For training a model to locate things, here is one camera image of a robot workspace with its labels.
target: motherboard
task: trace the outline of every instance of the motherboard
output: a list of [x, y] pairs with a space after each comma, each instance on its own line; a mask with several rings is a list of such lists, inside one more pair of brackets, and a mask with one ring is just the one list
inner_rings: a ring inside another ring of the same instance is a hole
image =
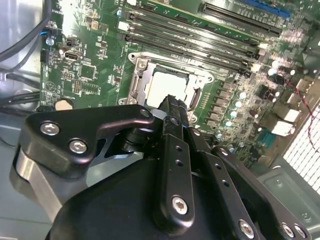
[[315, 0], [53, 0], [45, 32], [42, 106], [153, 109], [170, 94], [246, 166], [295, 132], [320, 79]]

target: sata port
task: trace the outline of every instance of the sata port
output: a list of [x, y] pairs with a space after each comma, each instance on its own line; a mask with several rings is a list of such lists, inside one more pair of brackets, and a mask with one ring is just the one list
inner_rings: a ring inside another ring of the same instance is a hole
[[66, 59], [74, 60], [74, 61], [78, 60], [78, 58], [79, 58], [79, 56], [77, 54], [74, 54], [74, 53], [71, 53], [71, 52], [65, 52], [64, 53], [64, 57]]

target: mounting screw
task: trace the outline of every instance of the mounting screw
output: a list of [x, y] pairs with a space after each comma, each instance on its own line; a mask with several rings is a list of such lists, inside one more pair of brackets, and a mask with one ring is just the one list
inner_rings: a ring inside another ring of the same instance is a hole
[[139, 62], [138, 64], [139, 68], [144, 69], [146, 68], [146, 64], [144, 62]]
[[195, 135], [200, 136], [200, 132], [197, 129], [193, 128], [192, 131]]
[[47, 37], [46, 40], [45, 40], [45, 43], [48, 45], [48, 46], [53, 46], [55, 44], [55, 40], [51, 37]]
[[282, 228], [285, 231], [285, 233], [288, 234], [288, 236], [290, 238], [294, 238], [295, 237], [294, 232], [292, 231], [292, 229], [287, 224], [282, 223]]
[[255, 237], [252, 227], [245, 220], [240, 219], [239, 227], [249, 239], [253, 239]]
[[149, 113], [148, 113], [146, 110], [144, 110], [144, 109], [141, 109], [141, 110], [140, 110], [140, 113], [141, 113], [143, 116], [145, 116], [146, 118], [149, 117]]
[[299, 227], [298, 225], [294, 225], [295, 230], [298, 232], [298, 234], [301, 235], [304, 239], [307, 238], [306, 233]]
[[54, 136], [60, 132], [60, 128], [52, 122], [46, 122], [40, 126], [40, 131], [45, 135]]
[[174, 210], [176, 210], [177, 213], [181, 215], [185, 215], [188, 211], [188, 206], [186, 202], [181, 197], [178, 197], [178, 196], [175, 196], [172, 199], [172, 206]]
[[228, 153], [226, 150], [224, 150], [222, 147], [220, 148], [221, 152], [223, 153], [223, 155], [228, 156]]
[[76, 154], [83, 154], [87, 151], [87, 145], [81, 140], [73, 140], [69, 144], [69, 148]]

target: red wire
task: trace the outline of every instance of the red wire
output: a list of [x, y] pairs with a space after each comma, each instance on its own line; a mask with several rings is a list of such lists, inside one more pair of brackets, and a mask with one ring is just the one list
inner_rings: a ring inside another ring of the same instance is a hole
[[309, 127], [308, 127], [308, 138], [309, 138], [309, 142], [312, 146], [312, 148], [317, 152], [319, 153], [319, 151], [316, 149], [315, 147], [315, 144], [312, 140], [312, 137], [311, 137], [311, 127], [314, 123], [314, 120], [315, 120], [315, 116], [314, 116], [314, 113], [311, 111], [311, 108], [309, 107], [308, 103], [306, 102], [305, 98], [302, 96], [302, 94], [300, 93], [300, 90], [295, 87], [294, 85], [292, 85], [292, 83], [290, 82], [290, 80], [286, 80], [286, 84], [292, 88], [295, 89], [295, 92], [299, 95], [299, 97], [301, 98], [301, 101], [303, 103], [303, 105], [308, 109], [308, 112], [309, 112], [309, 115], [311, 116], [311, 121], [310, 121], [310, 124], [309, 124]]

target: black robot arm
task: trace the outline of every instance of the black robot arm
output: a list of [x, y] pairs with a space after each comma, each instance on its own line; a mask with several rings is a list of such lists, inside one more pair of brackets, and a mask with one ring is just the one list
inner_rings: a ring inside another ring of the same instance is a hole
[[[109, 158], [143, 159], [88, 187], [100, 141]], [[10, 176], [52, 220], [48, 240], [311, 240], [226, 148], [209, 147], [170, 95], [151, 112], [124, 105], [29, 116]]]

